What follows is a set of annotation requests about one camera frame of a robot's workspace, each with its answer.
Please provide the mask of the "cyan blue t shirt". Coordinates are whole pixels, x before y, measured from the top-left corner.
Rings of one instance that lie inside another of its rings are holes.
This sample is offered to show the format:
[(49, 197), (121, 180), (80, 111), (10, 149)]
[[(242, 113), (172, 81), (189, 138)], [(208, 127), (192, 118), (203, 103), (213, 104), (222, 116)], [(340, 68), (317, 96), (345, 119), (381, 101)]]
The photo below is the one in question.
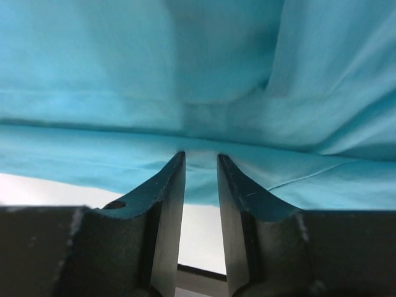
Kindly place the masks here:
[(394, 1), (2, 1), (1, 172), (125, 193), (175, 152), (303, 209), (395, 207)]

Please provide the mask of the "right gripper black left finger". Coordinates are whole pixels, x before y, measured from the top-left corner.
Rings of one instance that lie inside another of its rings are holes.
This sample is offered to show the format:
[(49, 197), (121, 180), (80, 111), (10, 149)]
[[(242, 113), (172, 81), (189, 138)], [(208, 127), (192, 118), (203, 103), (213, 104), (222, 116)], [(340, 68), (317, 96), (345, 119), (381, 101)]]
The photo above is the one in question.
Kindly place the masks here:
[(102, 209), (1, 208), (2, 296), (173, 296), (186, 180), (179, 152)]

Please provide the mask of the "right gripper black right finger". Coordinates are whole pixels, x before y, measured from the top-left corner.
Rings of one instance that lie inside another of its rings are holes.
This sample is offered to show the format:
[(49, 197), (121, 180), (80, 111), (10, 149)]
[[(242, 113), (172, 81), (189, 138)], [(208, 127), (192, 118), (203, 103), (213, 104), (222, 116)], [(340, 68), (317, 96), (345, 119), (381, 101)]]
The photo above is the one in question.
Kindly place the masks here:
[(217, 180), (230, 296), (395, 295), (395, 212), (299, 209), (226, 155)]

